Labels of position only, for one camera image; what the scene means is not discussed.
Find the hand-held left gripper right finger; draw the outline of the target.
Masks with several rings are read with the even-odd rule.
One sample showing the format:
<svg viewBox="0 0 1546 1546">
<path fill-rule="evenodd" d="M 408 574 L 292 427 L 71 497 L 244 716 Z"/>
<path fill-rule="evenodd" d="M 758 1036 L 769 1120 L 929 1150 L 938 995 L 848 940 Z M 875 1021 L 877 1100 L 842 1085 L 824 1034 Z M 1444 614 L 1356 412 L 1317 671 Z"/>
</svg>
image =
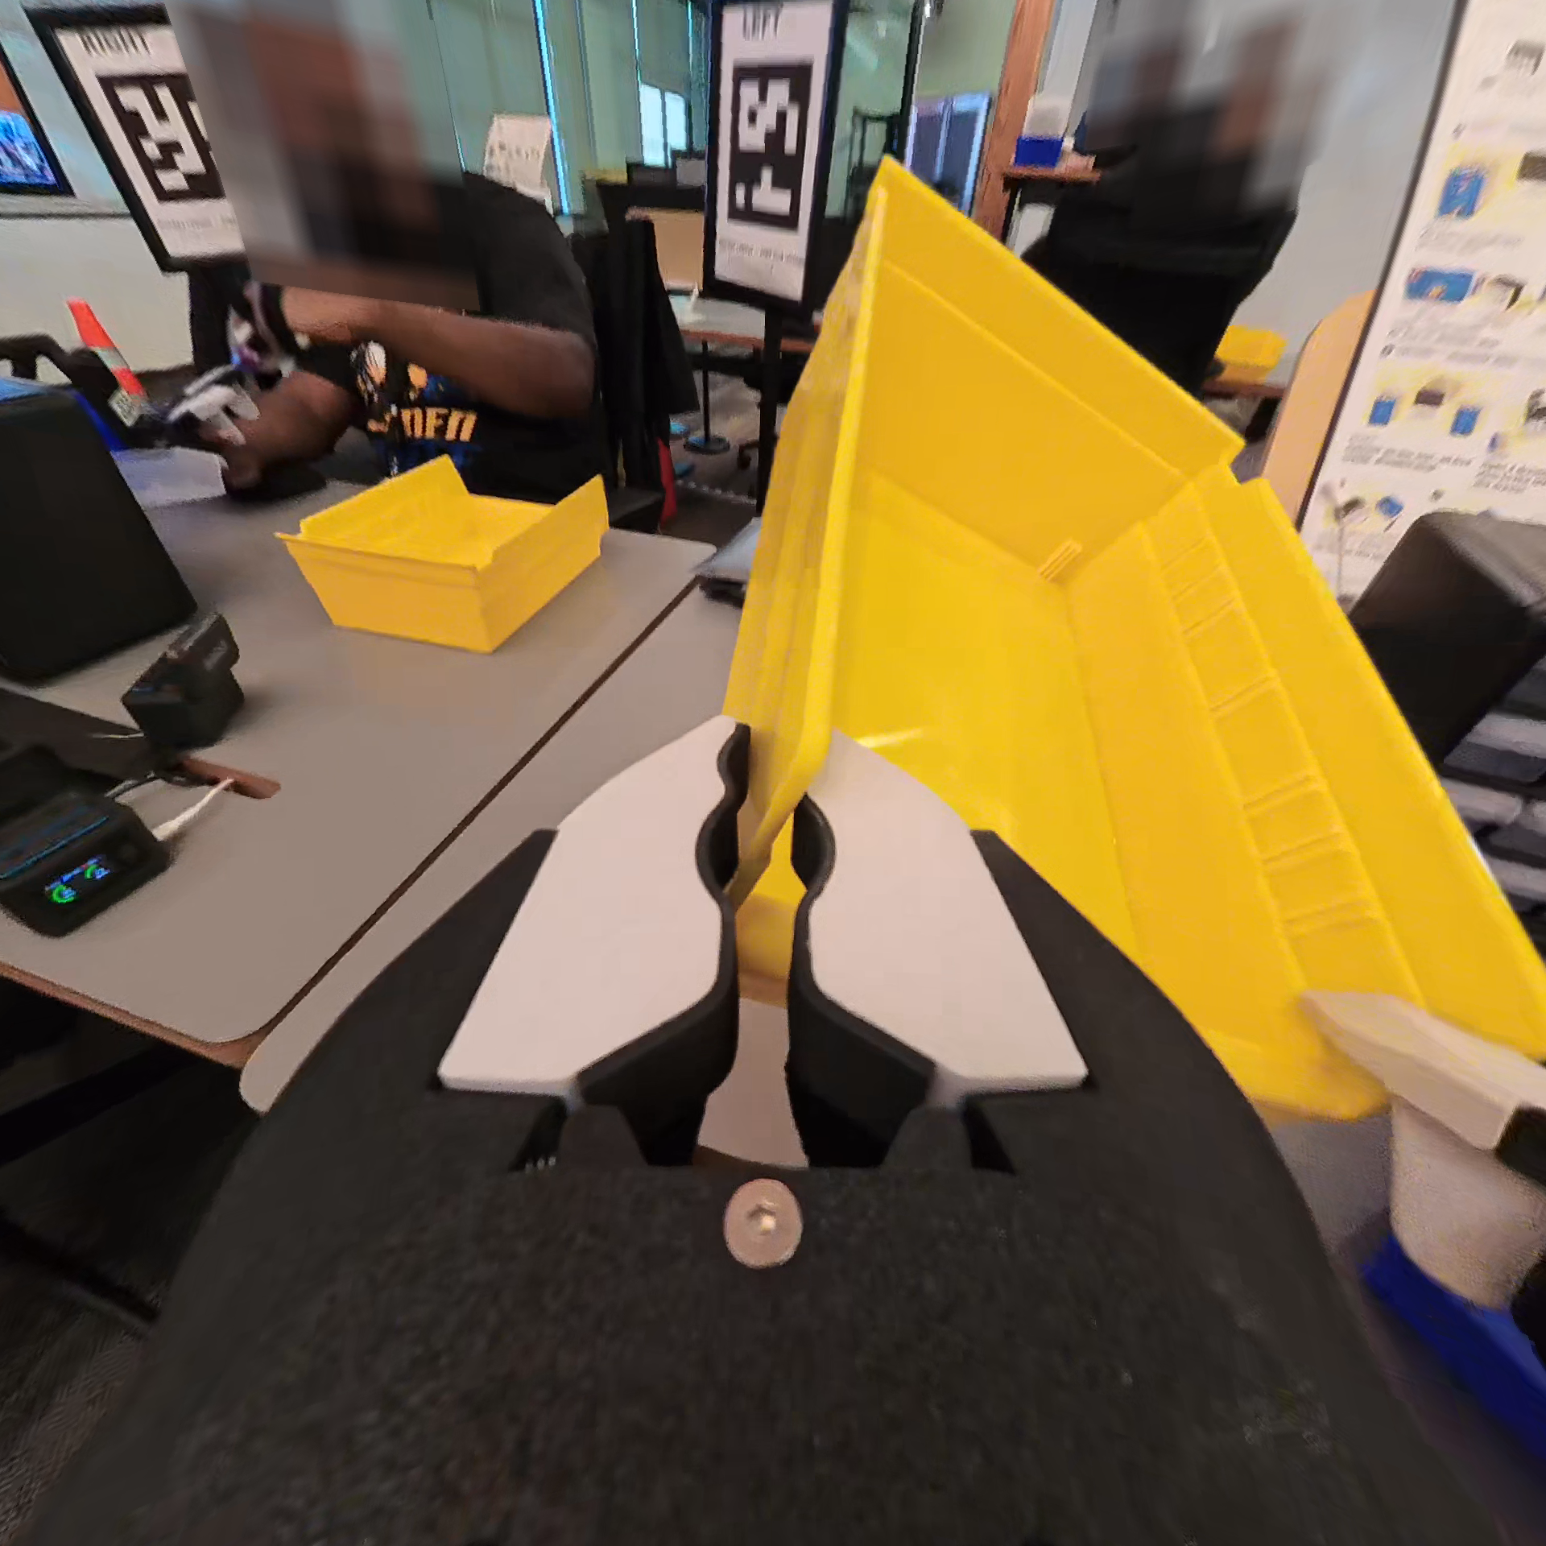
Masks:
<svg viewBox="0 0 1546 1546">
<path fill-rule="evenodd" d="M 919 1109 L 1087 1082 L 975 833 L 934 791 L 835 732 L 789 830 L 787 1091 L 811 1165 L 877 1165 Z"/>
</svg>

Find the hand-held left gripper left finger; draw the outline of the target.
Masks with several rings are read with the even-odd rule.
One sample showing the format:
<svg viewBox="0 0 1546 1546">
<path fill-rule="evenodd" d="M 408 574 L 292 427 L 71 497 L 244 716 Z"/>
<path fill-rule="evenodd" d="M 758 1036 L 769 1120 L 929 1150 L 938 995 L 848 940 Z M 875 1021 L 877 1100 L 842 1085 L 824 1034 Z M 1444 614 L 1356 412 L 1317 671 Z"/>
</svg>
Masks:
<svg viewBox="0 0 1546 1546">
<path fill-rule="evenodd" d="M 608 1108 L 684 1165 L 739 1051 L 728 883 L 748 728 L 713 716 L 594 789 L 548 835 L 437 1082 Z"/>
</svg>

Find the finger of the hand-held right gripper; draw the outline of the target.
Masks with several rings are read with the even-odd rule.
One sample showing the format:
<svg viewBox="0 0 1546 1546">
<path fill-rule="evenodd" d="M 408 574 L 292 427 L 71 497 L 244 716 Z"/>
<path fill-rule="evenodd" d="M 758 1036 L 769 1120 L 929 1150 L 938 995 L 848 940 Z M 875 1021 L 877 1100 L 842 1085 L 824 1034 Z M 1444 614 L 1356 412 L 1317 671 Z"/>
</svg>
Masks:
<svg viewBox="0 0 1546 1546">
<path fill-rule="evenodd" d="M 1543 1067 L 1514 1049 L 1400 997 L 1304 992 L 1300 1004 L 1385 1093 L 1470 1148 L 1497 1150 L 1518 1115 L 1542 1122 Z"/>
<path fill-rule="evenodd" d="M 1543 1189 L 1413 1106 L 1391 1106 L 1389 1224 L 1405 1258 L 1507 1308 L 1543 1251 Z"/>
</svg>

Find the blue plastic bin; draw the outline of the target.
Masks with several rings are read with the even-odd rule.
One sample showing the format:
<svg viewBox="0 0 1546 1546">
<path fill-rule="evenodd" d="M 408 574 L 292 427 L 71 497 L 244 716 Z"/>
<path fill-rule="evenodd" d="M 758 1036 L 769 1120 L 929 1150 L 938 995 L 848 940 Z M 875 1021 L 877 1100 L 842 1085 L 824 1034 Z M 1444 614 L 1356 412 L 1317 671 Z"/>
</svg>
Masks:
<svg viewBox="0 0 1546 1546">
<path fill-rule="evenodd" d="M 1479 1306 L 1429 1279 L 1383 1227 L 1359 1270 L 1370 1293 L 1499 1420 L 1542 1424 L 1543 1369 L 1508 1308 Z"/>
</svg>

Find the black drawer cabinet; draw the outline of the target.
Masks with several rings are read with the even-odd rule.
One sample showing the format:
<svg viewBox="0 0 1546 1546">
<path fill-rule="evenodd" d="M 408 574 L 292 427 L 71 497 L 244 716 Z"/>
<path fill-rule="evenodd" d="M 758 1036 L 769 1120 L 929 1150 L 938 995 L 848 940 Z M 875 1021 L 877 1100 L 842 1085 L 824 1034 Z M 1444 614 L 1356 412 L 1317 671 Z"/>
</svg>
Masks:
<svg viewBox="0 0 1546 1546">
<path fill-rule="evenodd" d="M 1437 774 L 1490 710 L 1512 704 L 1543 719 L 1542 526 L 1420 515 L 1348 622 Z M 1542 953 L 1543 914 L 1540 933 L 1518 920 Z"/>
</svg>

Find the black power station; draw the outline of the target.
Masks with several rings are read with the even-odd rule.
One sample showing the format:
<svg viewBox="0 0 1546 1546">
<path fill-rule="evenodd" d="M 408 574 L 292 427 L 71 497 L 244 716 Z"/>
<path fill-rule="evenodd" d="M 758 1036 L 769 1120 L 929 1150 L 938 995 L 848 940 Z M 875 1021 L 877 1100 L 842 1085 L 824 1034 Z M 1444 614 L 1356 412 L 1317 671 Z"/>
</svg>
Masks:
<svg viewBox="0 0 1546 1546">
<path fill-rule="evenodd" d="M 60 793 L 1 826 L 1 911 L 60 938 L 169 866 L 167 844 L 124 802 Z"/>
</svg>

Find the black equipment case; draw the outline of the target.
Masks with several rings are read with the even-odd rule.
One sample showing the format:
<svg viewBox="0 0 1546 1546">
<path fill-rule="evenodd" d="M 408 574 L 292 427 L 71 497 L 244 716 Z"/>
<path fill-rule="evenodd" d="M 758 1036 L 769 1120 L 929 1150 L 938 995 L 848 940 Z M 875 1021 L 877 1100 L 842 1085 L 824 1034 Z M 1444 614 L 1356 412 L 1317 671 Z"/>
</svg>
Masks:
<svg viewBox="0 0 1546 1546">
<path fill-rule="evenodd" d="M 187 624 L 196 607 L 84 404 L 3 377 L 3 679 L 49 682 Z"/>
</svg>

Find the tan wooden board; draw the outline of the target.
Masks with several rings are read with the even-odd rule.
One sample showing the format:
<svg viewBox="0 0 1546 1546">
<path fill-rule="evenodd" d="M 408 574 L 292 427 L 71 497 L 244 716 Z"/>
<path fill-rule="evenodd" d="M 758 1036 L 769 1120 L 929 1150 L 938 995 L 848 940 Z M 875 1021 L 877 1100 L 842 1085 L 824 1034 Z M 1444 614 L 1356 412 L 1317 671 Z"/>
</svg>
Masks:
<svg viewBox="0 0 1546 1546">
<path fill-rule="evenodd" d="M 1260 476 L 1295 526 L 1302 520 L 1310 480 L 1359 357 L 1374 300 L 1374 289 L 1356 292 L 1310 329 L 1267 434 Z"/>
</svg>

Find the instruction poster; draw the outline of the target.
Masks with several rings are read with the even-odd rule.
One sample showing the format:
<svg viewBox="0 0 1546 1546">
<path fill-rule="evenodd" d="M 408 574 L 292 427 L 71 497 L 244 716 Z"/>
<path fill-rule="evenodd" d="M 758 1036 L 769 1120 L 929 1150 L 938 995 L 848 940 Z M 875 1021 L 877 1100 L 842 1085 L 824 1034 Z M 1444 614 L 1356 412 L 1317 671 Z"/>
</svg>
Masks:
<svg viewBox="0 0 1546 1546">
<path fill-rule="evenodd" d="M 1420 515 L 1543 519 L 1543 3 L 1459 5 L 1300 537 L 1350 605 Z"/>
</svg>

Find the printed tag card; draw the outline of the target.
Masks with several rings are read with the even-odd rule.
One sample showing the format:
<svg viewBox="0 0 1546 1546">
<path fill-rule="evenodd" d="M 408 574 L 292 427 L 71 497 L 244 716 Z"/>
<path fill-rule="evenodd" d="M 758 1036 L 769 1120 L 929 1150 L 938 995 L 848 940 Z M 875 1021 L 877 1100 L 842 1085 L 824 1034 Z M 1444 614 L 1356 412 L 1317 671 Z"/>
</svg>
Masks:
<svg viewBox="0 0 1546 1546">
<path fill-rule="evenodd" d="M 47 5 L 27 20 L 158 268 L 242 259 L 167 7 Z"/>
<path fill-rule="evenodd" d="M 702 290 L 807 318 L 835 139 L 844 1 L 708 9 Z"/>
</svg>

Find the monitor screen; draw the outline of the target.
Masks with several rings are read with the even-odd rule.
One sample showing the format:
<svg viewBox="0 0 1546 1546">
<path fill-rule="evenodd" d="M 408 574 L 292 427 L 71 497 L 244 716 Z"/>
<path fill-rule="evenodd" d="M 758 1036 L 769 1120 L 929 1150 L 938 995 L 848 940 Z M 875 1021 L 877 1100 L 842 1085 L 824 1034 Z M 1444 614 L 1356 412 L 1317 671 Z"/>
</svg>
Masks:
<svg viewBox="0 0 1546 1546">
<path fill-rule="evenodd" d="M 1 195 L 69 198 L 71 185 L 45 134 L 23 106 L 1 106 Z"/>
</svg>

